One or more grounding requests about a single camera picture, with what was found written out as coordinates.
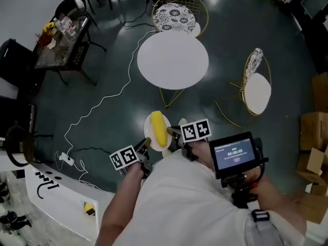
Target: black table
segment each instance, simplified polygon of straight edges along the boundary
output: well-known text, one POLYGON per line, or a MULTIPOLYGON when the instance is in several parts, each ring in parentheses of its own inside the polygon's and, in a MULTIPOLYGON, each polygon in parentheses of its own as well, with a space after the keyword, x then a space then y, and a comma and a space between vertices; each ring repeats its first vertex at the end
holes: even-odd
POLYGON ((82 63, 90 44, 103 48, 105 52, 107 50, 103 46, 91 41, 88 31, 91 20, 88 17, 75 20, 74 23, 76 26, 76 34, 70 36, 69 34, 62 34, 58 31, 54 35, 56 46, 53 49, 43 47, 37 50, 38 59, 34 69, 52 70, 56 72, 65 85, 67 85, 67 83, 64 81, 60 71, 77 71, 88 83, 95 86, 96 83, 93 82, 82 69, 82 63), (88 40, 83 42, 82 40, 85 35, 87 35, 88 40))

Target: table leg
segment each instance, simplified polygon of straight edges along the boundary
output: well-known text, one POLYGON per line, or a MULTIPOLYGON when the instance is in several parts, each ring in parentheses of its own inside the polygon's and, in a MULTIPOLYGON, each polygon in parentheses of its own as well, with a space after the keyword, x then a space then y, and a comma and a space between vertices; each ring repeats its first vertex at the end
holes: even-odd
POLYGON ((172 96, 172 98, 171 98, 171 100, 170 100, 170 102, 168 103, 168 104, 166 104, 166 102, 165 102, 165 99, 164 99, 164 96, 163 96, 163 92, 162 92, 162 89, 161 88, 159 88, 159 91, 160 91, 160 95, 161 95, 161 98, 162 98, 162 100, 163 100, 163 103, 164 103, 164 105, 165 105, 165 108, 169 108, 170 107, 170 105, 172 105, 173 104, 173 102, 179 97, 179 95, 181 95, 182 94, 182 92, 184 91, 185 89, 182 89, 180 92, 179 92, 179 90, 176 90, 175 92, 174 92, 174 94, 173 94, 173 96, 172 96))
POLYGON ((91 80, 91 78, 86 74, 86 72, 81 68, 78 72, 80 72, 80 74, 85 78, 85 80, 93 85, 94 87, 97 86, 97 84, 91 80))
POLYGON ((98 27, 96 21, 92 18, 91 14, 89 14, 87 11, 84 12, 84 14, 85 14, 88 18, 90 18, 91 22, 94 23, 96 27, 98 27))
POLYGON ((98 46, 98 47, 101 47, 105 52, 107 52, 107 49, 106 48, 104 48, 103 46, 101 46, 101 45, 99 45, 99 44, 91 41, 89 31, 87 31, 87 36, 88 36, 88 42, 90 44, 95 45, 95 46, 98 46))
POLYGON ((60 70, 55 70, 55 72, 59 75, 61 81, 67 86, 67 82, 65 82, 65 80, 63 79, 62 75, 60 74, 60 70))

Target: black white patterned cushion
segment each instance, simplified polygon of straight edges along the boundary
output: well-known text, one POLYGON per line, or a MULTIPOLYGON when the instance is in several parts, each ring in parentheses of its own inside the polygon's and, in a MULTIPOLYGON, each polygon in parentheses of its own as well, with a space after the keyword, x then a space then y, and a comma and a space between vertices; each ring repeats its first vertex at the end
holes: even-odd
POLYGON ((173 30, 189 34, 194 29, 196 20, 186 6, 167 3, 155 12, 154 23, 159 31, 173 30))

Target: display screen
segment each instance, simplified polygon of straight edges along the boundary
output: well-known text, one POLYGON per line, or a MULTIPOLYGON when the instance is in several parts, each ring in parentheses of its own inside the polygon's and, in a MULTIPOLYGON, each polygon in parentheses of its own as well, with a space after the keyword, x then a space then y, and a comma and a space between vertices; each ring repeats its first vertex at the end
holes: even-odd
POLYGON ((214 151, 219 170, 255 159, 252 143, 249 138, 215 147, 214 151))

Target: hand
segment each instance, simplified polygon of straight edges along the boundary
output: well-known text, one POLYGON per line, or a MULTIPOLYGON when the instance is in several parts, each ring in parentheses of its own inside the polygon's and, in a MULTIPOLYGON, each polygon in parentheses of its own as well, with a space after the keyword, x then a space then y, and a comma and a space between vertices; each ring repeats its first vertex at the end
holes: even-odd
POLYGON ((201 140, 189 142, 188 145, 191 147, 193 154, 198 157, 197 161, 214 171, 210 145, 201 140))
POLYGON ((136 178, 143 178, 144 172, 141 169, 141 162, 133 163, 132 165, 128 166, 128 173, 127 176, 133 176, 136 178))

